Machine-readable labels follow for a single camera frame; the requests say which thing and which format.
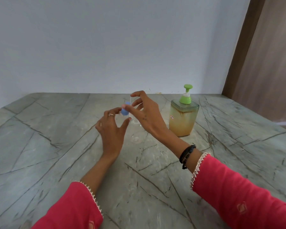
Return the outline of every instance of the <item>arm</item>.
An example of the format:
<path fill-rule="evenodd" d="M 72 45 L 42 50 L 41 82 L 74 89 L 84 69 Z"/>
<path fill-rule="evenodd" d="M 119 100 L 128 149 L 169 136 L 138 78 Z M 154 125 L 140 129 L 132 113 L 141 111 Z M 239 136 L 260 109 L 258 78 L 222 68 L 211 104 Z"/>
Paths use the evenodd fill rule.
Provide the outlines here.
<path fill-rule="evenodd" d="M 166 127 L 157 103 L 144 91 L 134 92 L 131 96 L 140 98 L 132 106 L 122 107 L 180 158 L 189 144 Z M 257 187 L 217 159 L 194 149 L 186 167 L 193 173 L 191 189 L 211 204 L 230 227 L 286 228 L 286 203 L 272 197 L 269 191 Z"/>
<path fill-rule="evenodd" d="M 126 128 L 130 119 L 126 119 L 120 128 L 117 127 L 114 115 L 121 108 L 105 111 L 95 128 L 103 141 L 103 154 L 100 160 L 81 178 L 72 182 L 64 195 L 39 219 L 32 229 L 96 229 L 103 222 L 103 216 L 95 201 L 97 192 L 109 167 L 118 157 Z"/>

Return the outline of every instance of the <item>blue bottle cap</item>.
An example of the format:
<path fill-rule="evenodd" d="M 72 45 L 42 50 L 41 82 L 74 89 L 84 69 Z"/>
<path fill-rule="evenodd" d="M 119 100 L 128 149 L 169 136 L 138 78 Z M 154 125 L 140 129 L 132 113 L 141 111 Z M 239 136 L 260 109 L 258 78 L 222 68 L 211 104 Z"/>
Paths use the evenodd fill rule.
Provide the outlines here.
<path fill-rule="evenodd" d="M 126 111 L 126 110 L 125 110 L 125 109 L 123 109 L 123 108 L 122 108 L 121 113 L 122 113 L 122 115 L 123 115 L 123 116 L 127 116 L 127 115 L 129 114 L 129 112 L 128 112 L 128 111 Z"/>

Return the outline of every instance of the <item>yellow liquid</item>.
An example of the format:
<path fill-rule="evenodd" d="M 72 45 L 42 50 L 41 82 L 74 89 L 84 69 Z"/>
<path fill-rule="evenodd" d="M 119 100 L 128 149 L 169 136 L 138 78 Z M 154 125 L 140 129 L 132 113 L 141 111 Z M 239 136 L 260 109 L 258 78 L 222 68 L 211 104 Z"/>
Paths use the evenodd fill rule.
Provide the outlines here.
<path fill-rule="evenodd" d="M 180 112 L 170 107 L 169 129 L 178 137 L 188 136 L 194 127 L 198 108 L 191 112 Z"/>

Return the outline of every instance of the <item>pink sleeve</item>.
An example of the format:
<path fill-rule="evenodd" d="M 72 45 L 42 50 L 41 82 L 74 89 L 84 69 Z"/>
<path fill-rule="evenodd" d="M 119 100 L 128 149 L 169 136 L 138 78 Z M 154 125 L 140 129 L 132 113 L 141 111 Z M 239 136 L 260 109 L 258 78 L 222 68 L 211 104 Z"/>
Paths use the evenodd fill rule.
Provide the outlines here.
<path fill-rule="evenodd" d="M 103 216 L 92 193 L 80 182 L 72 182 L 64 195 L 32 229 L 97 229 Z"/>
<path fill-rule="evenodd" d="M 193 174 L 192 190 L 211 204 L 231 228 L 286 229 L 286 203 L 212 156 L 204 156 Z"/>

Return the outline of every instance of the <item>gray marble surface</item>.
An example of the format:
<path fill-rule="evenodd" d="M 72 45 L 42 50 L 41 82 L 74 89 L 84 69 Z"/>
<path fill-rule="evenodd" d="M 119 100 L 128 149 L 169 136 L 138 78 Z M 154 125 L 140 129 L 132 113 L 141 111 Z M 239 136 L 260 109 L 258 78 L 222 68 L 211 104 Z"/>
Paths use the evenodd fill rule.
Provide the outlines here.
<path fill-rule="evenodd" d="M 149 96 L 168 124 L 179 95 Z M 191 96 L 200 109 L 183 139 L 286 202 L 286 130 L 221 95 Z M 35 93 L 0 109 L 0 228 L 29 228 L 96 163 L 102 139 L 94 125 L 128 99 Z M 131 141 L 136 132 L 141 143 Z M 130 125 L 97 194 L 102 228 L 228 228 L 190 180 L 166 147 Z"/>

